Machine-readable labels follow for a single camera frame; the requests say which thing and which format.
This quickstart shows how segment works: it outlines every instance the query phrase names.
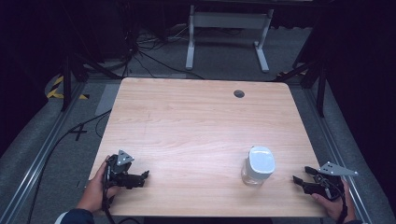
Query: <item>hole in table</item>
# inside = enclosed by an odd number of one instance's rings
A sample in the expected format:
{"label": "hole in table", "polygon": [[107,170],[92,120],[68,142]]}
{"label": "hole in table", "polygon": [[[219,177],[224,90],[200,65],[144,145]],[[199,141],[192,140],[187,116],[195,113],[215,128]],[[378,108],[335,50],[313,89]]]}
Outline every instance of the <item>hole in table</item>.
{"label": "hole in table", "polygon": [[243,91],[236,90],[236,91],[233,92],[233,95],[238,97],[238,98],[242,98],[242,97],[245,96],[245,93]]}

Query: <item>cup lid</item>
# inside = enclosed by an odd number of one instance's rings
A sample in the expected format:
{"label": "cup lid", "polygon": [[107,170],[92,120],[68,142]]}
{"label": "cup lid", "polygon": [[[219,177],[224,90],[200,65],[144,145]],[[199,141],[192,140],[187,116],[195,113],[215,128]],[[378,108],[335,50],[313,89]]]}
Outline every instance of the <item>cup lid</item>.
{"label": "cup lid", "polygon": [[252,147],[247,161],[247,174],[256,179],[266,179],[275,170],[274,156],[267,147]]}

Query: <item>light wood surface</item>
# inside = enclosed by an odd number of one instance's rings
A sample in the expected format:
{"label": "light wood surface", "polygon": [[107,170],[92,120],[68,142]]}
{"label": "light wood surface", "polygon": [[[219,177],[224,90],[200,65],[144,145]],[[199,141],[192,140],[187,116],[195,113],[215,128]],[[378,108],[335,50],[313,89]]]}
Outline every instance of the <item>light wood surface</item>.
{"label": "light wood surface", "polygon": [[[260,188],[240,174],[252,146],[268,147],[276,161]],[[116,196],[113,215],[325,217],[292,182],[312,182],[304,166],[318,161],[283,83],[125,78],[90,178],[119,149],[135,158],[129,174],[150,173],[145,187]]]}

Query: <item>sleeve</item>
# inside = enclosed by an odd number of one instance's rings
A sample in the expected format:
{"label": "sleeve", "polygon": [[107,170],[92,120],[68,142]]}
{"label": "sleeve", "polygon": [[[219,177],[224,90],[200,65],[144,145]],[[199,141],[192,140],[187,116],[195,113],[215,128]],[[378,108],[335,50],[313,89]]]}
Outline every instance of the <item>sleeve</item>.
{"label": "sleeve", "polygon": [[55,224],[94,224],[93,215],[85,209],[72,209],[61,214]]}

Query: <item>human hand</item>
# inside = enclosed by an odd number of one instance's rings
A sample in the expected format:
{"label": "human hand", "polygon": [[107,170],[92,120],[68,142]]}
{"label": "human hand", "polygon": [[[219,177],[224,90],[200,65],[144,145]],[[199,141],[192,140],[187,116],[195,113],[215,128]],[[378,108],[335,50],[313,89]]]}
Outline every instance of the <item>human hand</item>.
{"label": "human hand", "polygon": [[[78,205],[76,208],[85,209],[91,213],[98,211],[102,208],[103,199],[103,175],[105,174],[106,161],[102,163],[96,175],[90,180],[87,188],[84,190]],[[111,198],[120,191],[120,187],[114,186],[108,189],[107,198]]]}
{"label": "human hand", "polygon": [[[355,207],[349,193],[349,185],[345,180],[342,181],[344,184],[344,191],[346,195],[346,206],[347,206],[347,216],[344,219],[344,223],[347,223],[348,221],[356,220],[356,215],[355,215]],[[338,198],[334,202],[331,202],[326,198],[324,198],[323,196],[316,193],[313,193],[311,196],[312,198],[315,199],[315,201],[317,201],[326,209],[329,217],[331,217],[335,221],[338,220],[343,210],[343,200],[341,198]]]}

